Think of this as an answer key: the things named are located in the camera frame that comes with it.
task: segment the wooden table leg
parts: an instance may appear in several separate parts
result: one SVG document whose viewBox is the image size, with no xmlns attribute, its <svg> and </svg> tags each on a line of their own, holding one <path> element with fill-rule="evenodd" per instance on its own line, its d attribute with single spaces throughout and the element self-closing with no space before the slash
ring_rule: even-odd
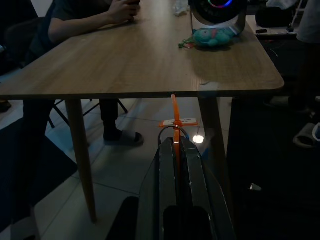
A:
<svg viewBox="0 0 320 240">
<path fill-rule="evenodd" d="M 66 100 L 65 105 L 68 112 L 75 158 L 86 204 L 89 209 L 91 221 L 95 223 L 97 221 L 95 193 L 81 100 Z"/>
<path fill-rule="evenodd" d="M 224 137 L 221 129 L 219 106 L 216 97 L 198 98 L 205 138 L 208 144 L 208 167 L 219 182 L 230 217 L 233 220 L 233 202 L 230 188 L 228 165 L 225 153 Z"/>
</svg>

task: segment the wooden table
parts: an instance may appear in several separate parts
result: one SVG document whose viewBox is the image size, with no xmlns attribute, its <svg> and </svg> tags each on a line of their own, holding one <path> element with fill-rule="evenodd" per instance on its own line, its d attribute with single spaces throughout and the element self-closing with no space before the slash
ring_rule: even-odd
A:
<svg viewBox="0 0 320 240">
<path fill-rule="evenodd" d="M 79 176 L 96 221 L 81 99 L 197 97 L 211 165 L 230 197 L 217 97 L 270 93 L 283 79 L 249 26 L 218 50 L 179 49 L 191 35 L 173 0 L 145 0 L 135 23 L 73 37 L 0 85 L 1 99 L 66 102 Z"/>
</svg>

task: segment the clear bottle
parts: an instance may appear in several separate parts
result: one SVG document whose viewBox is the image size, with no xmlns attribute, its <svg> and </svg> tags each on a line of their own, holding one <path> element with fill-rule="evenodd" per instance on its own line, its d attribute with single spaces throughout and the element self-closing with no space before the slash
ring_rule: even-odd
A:
<svg viewBox="0 0 320 240">
<path fill-rule="evenodd" d="M 181 16 L 188 13 L 189 1 L 188 0 L 176 0 L 174 5 L 174 15 Z"/>
</svg>

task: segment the black bag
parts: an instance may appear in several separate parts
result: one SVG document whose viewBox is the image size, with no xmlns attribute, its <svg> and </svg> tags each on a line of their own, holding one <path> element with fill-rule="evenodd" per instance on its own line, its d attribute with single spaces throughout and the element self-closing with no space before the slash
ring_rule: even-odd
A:
<svg viewBox="0 0 320 240">
<path fill-rule="evenodd" d="M 293 20 L 295 7 L 281 10 L 280 7 L 265 7 L 255 15 L 255 21 L 262 28 L 288 27 Z"/>
</svg>

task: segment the plush toy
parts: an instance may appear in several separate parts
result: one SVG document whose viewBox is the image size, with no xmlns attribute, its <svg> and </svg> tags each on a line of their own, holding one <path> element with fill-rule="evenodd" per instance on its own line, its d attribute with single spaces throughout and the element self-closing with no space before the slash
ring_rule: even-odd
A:
<svg viewBox="0 0 320 240">
<path fill-rule="evenodd" d="M 179 44 L 179 48 L 215 47 L 228 44 L 235 36 L 235 33 L 229 28 L 200 28 L 193 30 L 193 35 L 188 40 Z"/>
</svg>

